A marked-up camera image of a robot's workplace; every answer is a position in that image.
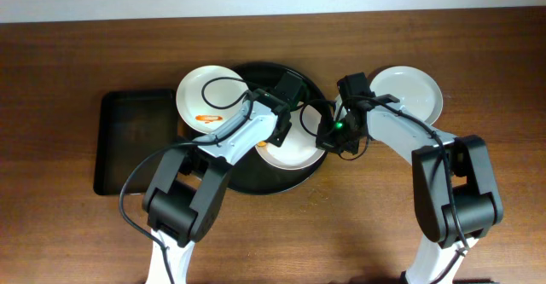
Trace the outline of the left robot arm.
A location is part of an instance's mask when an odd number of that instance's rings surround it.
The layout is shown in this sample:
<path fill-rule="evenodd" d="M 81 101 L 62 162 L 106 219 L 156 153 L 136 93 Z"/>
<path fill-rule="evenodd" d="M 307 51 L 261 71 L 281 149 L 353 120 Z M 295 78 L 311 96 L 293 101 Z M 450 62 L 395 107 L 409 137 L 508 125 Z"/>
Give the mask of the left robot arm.
<path fill-rule="evenodd" d="M 290 123 L 288 102 L 258 89 L 210 133 L 160 150 L 146 191 L 146 236 L 154 242 L 149 283 L 184 283 L 195 244 L 214 224 L 236 163 L 259 142 L 282 142 Z"/>

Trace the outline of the pale blue plate front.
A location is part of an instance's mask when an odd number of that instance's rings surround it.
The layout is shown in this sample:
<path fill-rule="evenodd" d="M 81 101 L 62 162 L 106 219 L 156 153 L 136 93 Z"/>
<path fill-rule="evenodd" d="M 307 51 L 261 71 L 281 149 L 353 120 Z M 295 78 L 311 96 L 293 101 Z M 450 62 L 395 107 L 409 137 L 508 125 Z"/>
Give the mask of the pale blue plate front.
<path fill-rule="evenodd" d="M 374 76 L 370 89 L 378 96 L 397 97 L 411 114 L 430 125 L 442 113 L 444 99 L 438 84 L 415 67 L 388 67 Z"/>

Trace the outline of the white plate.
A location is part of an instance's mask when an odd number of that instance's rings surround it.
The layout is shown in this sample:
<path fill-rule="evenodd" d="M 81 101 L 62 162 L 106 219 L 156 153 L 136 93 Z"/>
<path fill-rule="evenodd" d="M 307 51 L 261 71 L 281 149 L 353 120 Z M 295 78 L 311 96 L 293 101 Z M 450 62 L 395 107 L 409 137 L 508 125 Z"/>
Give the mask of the white plate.
<path fill-rule="evenodd" d="M 258 155 L 269 165 L 282 170 L 296 171 L 314 165 L 325 154 L 316 147 L 316 138 L 304 130 L 299 119 L 300 113 L 301 109 L 291 112 L 292 126 L 280 147 L 271 143 L 262 148 L 255 147 Z M 308 106 L 301 117 L 306 129 L 316 134 L 321 114 L 314 107 Z"/>
<path fill-rule="evenodd" d="M 242 100 L 226 109 L 216 109 L 204 101 L 201 95 L 203 86 L 210 80 L 221 77 L 227 79 L 209 84 L 205 89 L 205 97 L 217 107 L 226 107 L 248 90 L 245 83 L 239 82 L 241 77 L 231 69 L 221 66 L 198 67 L 180 82 L 176 93 L 177 110 L 192 129 L 210 133 L 240 110 Z"/>

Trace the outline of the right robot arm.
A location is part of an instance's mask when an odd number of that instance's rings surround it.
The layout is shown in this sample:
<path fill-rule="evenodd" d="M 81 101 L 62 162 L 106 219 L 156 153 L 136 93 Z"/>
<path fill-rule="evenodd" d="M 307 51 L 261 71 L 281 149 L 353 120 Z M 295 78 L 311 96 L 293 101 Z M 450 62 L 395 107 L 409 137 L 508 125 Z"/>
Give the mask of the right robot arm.
<path fill-rule="evenodd" d="M 351 96 L 332 111 L 319 105 L 320 146 L 340 154 L 363 136 L 385 143 L 411 165 L 415 217 L 423 236 L 402 283 L 452 283 L 463 259 L 503 218 L 485 141 L 458 137 L 419 119 L 394 96 Z"/>

